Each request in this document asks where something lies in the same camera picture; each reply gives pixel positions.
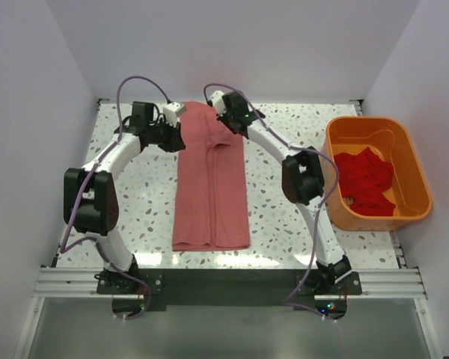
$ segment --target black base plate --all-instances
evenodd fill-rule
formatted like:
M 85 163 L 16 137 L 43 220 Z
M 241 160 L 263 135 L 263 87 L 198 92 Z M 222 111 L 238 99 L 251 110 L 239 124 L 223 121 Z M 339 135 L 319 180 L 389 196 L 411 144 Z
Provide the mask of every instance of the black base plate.
M 140 278 L 151 288 L 151 311 L 166 310 L 168 305 L 279 306 L 304 273 L 291 269 L 139 269 Z M 313 291 L 312 286 L 306 286 L 293 301 L 315 307 L 314 294 L 340 295 L 344 287 L 348 295 L 362 294 L 361 281 L 355 272 L 326 292 Z M 97 293 L 129 294 L 101 284 Z

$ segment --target orange plastic bin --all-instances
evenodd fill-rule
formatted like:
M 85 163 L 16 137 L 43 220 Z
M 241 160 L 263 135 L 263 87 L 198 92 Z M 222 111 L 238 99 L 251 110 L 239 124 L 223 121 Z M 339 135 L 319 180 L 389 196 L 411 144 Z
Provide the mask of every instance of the orange plastic bin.
M 339 153 L 359 154 L 369 147 L 394 166 L 392 187 L 384 195 L 396 204 L 391 217 L 360 215 L 352 211 L 338 189 L 328 199 L 328 214 L 343 230 L 394 230 L 429 214 L 432 201 L 409 133 L 386 117 L 338 117 L 326 130 L 323 151 L 334 158 Z M 335 181 L 333 167 L 322 161 L 329 191 Z

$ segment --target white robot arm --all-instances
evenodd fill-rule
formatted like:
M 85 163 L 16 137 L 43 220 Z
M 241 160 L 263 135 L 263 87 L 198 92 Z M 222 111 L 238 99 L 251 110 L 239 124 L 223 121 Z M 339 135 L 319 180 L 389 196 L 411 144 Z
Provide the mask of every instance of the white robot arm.
M 185 148 L 180 134 L 180 116 L 185 106 L 170 102 L 154 120 L 155 108 L 153 103 L 134 102 L 129 125 L 124 127 L 121 138 L 115 131 L 111 142 L 95 159 L 80 169 L 70 168 L 64 176 L 64 219 L 69 223 L 75 202 L 80 200 L 72 225 L 78 232 L 94 233 L 100 254 L 107 259 L 104 268 L 108 271 L 115 271 L 113 263 L 114 267 L 128 272 L 134 262 L 116 227 L 118 203 L 114 181 L 149 144 L 157 144 L 166 152 Z M 93 176 L 85 191 L 92 198 L 77 198 L 79 187 L 90 172 Z
M 269 124 L 258 120 L 255 112 L 248 109 L 248 103 L 240 93 L 225 94 L 220 90 L 215 91 L 208 104 L 218 113 L 218 120 L 232 132 L 259 144 L 283 166 L 284 194 L 289 201 L 296 204 L 311 236 L 316 239 L 317 266 L 327 282 L 326 285 L 332 286 L 351 274 L 351 265 L 336 239 L 326 208 L 320 208 L 324 195 L 324 179 L 317 154 L 307 153 L 306 149 L 296 150 L 285 146 L 285 137 Z M 318 210 L 321 213 L 315 227 Z

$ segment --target speckled white surface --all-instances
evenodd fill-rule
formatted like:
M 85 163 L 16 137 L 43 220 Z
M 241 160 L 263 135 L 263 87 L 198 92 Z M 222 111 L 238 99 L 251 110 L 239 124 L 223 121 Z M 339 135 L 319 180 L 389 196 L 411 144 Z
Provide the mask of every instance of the speckled white surface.
M 295 144 L 323 145 L 327 123 L 356 115 L 354 105 L 256 104 L 267 120 Z M 123 116 L 131 105 L 122 105 Z M 117 127 L 116 107 L 102 105 L 87 161 L 110 141 Z M 241 251 L 173 252 L 171 235 L 177 182 L 177 154 L 148 147 L 115 183 L 120 204 L 118 228 L 140 267 L 158 268 L 304 268 L 311 236 L 295 206 L 281 191 L 281 166 L 259 146 L 245 139 L 245 167 L 251 247 Z M 353 268 L 397 268 L 389 233 L 345 232 L 335 229 Z M 73 232 L 70 240 L 77 239 Z M 58 259 L 57 267 L 100 267 L 90 243 Z

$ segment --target red cloth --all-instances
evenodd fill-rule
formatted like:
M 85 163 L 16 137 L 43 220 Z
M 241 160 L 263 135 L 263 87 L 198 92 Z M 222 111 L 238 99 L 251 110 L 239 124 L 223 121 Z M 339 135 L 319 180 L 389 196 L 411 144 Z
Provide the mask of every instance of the red cloth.
M 382 161 L 369 147 L 357 156 L 335 156 L 343 197 L 352 199 L 350 208 L 360 215 L 391 216 L 396 205 L 384 197 L 392 186 L 394 167 Z
M 178 154 L 174 251 L 249 247 L 245 160 L 241 135 L 208 105 L 187 102 L 181 117 L 186 149 Z

